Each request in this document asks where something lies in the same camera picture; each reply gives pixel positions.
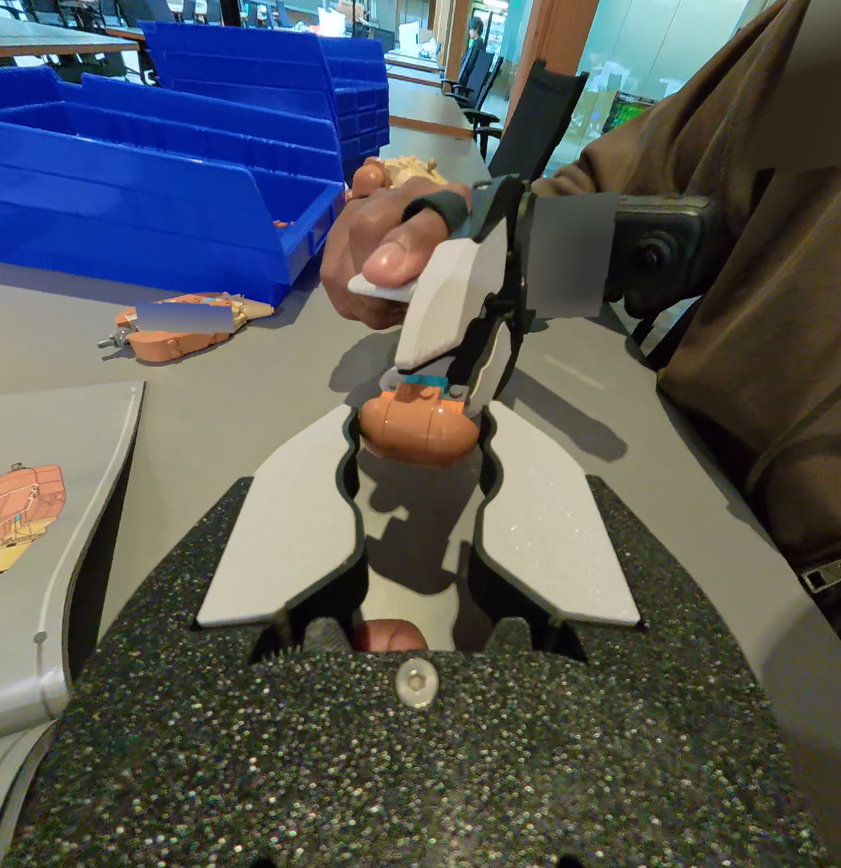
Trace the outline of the wooden pillar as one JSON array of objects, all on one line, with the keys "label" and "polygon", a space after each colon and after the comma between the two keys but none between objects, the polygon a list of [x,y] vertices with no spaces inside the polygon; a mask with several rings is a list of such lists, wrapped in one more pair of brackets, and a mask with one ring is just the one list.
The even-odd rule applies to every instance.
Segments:
[{"label": "wooden pillar", "polygon": [[548,71],[574,75],[600,1],[533,1],[520,61],[510,94],[505,127],[512,121],[535,60]]}]

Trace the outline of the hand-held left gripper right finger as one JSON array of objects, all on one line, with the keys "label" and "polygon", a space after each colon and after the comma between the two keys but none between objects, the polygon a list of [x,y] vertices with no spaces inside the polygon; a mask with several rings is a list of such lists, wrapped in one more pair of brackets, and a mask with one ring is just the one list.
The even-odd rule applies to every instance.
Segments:
[{"label": "hand-held left gripper right finger", "polygon": [[636,626],[641,614],[580,464],[501,402],[480,427],[482,564],[558,619]]}]

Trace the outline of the blue plastic storage bin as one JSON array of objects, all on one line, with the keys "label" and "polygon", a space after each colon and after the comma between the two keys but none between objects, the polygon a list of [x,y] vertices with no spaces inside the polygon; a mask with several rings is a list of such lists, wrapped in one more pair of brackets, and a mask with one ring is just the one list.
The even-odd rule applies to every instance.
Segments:
[{"label": "blue plastic storage bin", "polygon": [[343,183],[330,122],[48,67],[0,68],[0,121]]},{"label": "blue plastic storage bin", "polygon": [[4,264],[277,305],[342,195],[336,183],[0,122]]},{"label": "blue plastic storage bin", "polygon": [[390,143],[382,46],[288,29],[142,23],[160,84],[311,121],[302,142],[339,154],[347,179]]}]

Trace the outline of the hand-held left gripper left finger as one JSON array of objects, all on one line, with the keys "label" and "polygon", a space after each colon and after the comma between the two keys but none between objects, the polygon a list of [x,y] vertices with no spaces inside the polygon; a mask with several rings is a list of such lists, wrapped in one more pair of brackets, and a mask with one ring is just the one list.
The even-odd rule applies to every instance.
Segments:
[{"label": "hand-held left gripper left finger", "polygon": [[337,406],[255,471],[198,610],[200,627],[271,622],[351,570],[363,550],[356,411]]}]

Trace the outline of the person's left hand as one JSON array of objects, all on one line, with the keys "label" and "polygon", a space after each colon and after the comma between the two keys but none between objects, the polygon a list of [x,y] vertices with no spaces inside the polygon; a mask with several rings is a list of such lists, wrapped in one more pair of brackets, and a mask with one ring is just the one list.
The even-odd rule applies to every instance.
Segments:
[{"label": "person's left hand", "polygon": [[361,653],[402,653],[427,650],[424,635],[415,624],[398,619],[361,621],[354,628],[351,644]]}]

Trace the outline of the person's right hand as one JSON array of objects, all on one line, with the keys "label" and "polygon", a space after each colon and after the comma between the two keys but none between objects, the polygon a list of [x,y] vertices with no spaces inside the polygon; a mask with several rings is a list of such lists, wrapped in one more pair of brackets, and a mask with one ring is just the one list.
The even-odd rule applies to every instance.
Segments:
[{"label": "person's right hand", "polygon": [[336,312],[373,330],[399,325],[404,305],[350,292],[357,274],[376,286],[398,288],[416,278],[436,246],[448,238],[446,223],[426,209],[403,223],[406,207],[416,198],[438,190],[458,193],[471,205],[472,192],[458,182],[439,185],[415,177],[397,189],[380,189],[363,199],[352,199],[328,233],[320,278]]}]

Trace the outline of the grey tray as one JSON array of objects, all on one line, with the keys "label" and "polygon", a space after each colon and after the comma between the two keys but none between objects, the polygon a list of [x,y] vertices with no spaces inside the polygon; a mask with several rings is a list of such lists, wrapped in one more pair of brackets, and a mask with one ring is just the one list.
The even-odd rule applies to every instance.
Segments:
[{"label": "grey tray", "polygon": [[97,643],[143,396],[0,395],[0,817]]}]

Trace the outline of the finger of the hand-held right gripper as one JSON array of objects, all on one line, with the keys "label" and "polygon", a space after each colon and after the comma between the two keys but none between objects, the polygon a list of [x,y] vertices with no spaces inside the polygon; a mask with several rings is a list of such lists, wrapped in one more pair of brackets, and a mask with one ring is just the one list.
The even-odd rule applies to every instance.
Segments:
[{"label": "finger of the hand-held right gripper", "polygon": [[512,354],[512,331],[508,325],[470,325],[459,346],[464,416],[476,417],[501,391]]},{"label": "finger of the hand-held right gripper", "polygon": [[510,304],[506,282],[508,224],[482,240],[444,241],[418,278],[394,357],[401,375],[472,375]]}]

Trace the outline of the person's brown jacket torso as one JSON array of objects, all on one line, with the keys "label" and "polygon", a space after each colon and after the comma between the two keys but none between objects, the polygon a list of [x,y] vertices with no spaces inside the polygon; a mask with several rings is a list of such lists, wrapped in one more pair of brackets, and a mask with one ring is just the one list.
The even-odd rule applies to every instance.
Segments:
[{"label": "person's brown jacket torso", "polygon": [[775,179],[660,375],[841,635],[841,175]]}]

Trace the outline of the grey desk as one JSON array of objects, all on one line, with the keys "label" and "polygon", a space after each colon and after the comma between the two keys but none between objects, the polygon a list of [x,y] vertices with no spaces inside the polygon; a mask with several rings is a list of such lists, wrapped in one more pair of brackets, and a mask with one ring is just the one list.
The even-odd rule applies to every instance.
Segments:
[{"label": "grey desk", "polygon": [[[361,402],[387,366],[393,331],[342,320],[317,269],[281,312],[176,364],[106,358],[115,313],[165,292],[0,264],[0,394],[144,381],[130,478],[99,639],[141,582],[219,496],[284,441]],[[768,690],[798,787],[841,866],[841,642],[694,430],[657,393],[617,315],[553,320],[530,334],[509,406],[600,476],[690,572]],[[435,648],[475,648],[489,625],[450,586],[471,528],[473,477],[393,481],[361,464],[361,508],[383,534],[370,558],[367,617],[418,617]]]}]

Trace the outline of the person's right forearm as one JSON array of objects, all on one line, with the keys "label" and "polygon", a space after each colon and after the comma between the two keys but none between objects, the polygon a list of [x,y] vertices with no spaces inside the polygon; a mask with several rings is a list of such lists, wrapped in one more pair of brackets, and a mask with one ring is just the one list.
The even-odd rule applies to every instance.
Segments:
[{"label": "person's right forearm", "polygon": [[746,230],[771,172],[749,156],[759,111],[773,96],[808,8],[775,2],[726,43],[674,95],[535,181],[538,196],[619,192],[700,195],[720,205],[727,232]]}]

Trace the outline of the orange and teal brick assembly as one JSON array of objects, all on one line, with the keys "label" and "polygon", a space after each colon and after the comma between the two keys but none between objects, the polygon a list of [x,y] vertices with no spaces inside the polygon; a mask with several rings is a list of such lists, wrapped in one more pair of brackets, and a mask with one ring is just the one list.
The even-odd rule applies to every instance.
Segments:
[{"label": "orange and teal brick assembly", "polygon": [[381,394],[359,413],[361,437],[375,455],[394,461],[444,468],[473,451],[479,428],[468,415],[467,385],[430,374],[391,371]]}]

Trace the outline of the black office chair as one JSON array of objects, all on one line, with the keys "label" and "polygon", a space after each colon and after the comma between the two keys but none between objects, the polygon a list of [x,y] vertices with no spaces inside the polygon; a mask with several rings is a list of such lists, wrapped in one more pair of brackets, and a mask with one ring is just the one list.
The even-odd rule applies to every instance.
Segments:
[{"label": "black office chair", "polygon": [[496,127],[501,119],[482,109],[499,72],[502,58],[487,51],[480,53],[468,79],[468,83],[441,78],[442,92],[453,98],[472,125],[472,138],[479,145],[482,159],[487,159],[488,142],[492,137],[501,139],[503,128]]}]

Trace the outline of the orange brick model body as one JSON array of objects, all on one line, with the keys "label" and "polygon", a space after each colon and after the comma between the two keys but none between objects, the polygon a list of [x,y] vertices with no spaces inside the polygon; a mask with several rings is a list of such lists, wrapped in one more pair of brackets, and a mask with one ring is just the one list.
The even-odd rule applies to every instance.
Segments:
[{"label": "orange brick model body", "polygon": [[142,302],[117,315],[115,331],[98,348],[130,348],[139,361],[168,363],[222,343],[274,312],[272,305],[227,292]]}]

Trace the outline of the black fabric chair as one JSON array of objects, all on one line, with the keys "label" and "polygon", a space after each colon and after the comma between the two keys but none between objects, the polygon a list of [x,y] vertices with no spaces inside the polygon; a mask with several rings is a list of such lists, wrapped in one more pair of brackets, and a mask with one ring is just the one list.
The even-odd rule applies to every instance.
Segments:
[{"label": "black fabric chair", "polygon": [[567,132],[588,73],[563,75],[535,60],[520,99],[489,163],[491,177],[539,179]]}]

